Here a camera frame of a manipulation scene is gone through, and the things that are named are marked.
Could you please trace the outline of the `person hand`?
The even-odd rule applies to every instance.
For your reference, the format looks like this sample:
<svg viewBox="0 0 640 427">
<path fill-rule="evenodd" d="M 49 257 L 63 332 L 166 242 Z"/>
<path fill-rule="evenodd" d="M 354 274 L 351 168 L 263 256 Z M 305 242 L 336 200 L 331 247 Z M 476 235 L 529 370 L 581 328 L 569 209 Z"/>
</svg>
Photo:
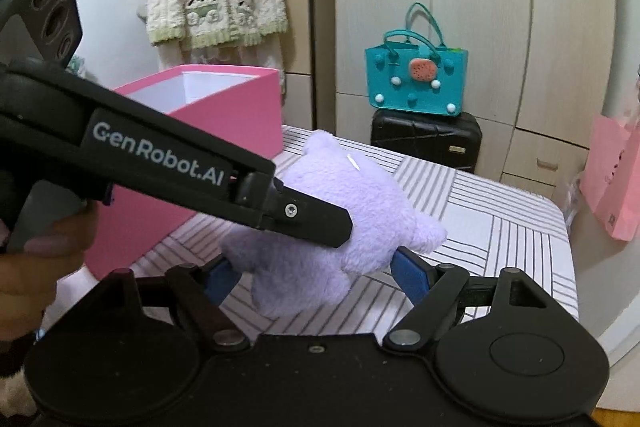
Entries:
<svg viewBox="0 0 640 427">
<path fill-rule="evenodd" d="M 84 264 L 96 238 L 96 202 L 25 244 L 1 256 L 1 339 L 13 341 L 39 329 L 43 312 L 55 300 L 58 280 Z"/>
</svg>

